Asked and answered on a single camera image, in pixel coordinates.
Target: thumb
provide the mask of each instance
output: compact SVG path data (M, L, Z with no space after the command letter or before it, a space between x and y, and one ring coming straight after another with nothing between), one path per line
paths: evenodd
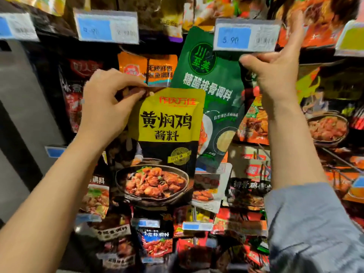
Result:
M262 74L264 69L266 68L266 63L257 59L255 56L251 54L244 54L239 58L239 62L248 70L252 71L256 74Z
M138 100L145 94L146 90L144 88L136 87L130 90L129 94L122 99L116 106L121 110L130 110L136 104Z

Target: rolled-up sleeve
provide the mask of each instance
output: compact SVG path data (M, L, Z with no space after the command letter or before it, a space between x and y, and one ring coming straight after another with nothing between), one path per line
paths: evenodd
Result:
M364 272L364 236L327 183L264 198L271 272Z

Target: forearm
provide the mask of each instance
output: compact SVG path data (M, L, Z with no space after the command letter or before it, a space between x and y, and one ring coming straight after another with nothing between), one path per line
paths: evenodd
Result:
M297 103L275 105L268 113L268 128L273 189L326 182L307 121Z
M93 147L76 138L0 231L0 272L56 271L102 152Z

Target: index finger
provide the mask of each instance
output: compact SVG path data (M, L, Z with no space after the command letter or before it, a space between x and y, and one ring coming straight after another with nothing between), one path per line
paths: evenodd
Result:
M104 72L102 82L103 91L107 91L113 97L117 91L127 86L147 86L147 84L138 76L121 73L116 69L110 69Z
M303 13L296 11L292 13L290 20L292 21L292 32L289 35L288 43L285 45L282 53L288 56L299 57L305 31L303 29Z

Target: green packet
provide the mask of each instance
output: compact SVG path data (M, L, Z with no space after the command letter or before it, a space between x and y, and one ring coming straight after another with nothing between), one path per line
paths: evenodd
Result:
M213 41L207 31L189 30L171 87L205 90L197 161L217 168L244 118L241 77L247 70L239 53L214 52Z

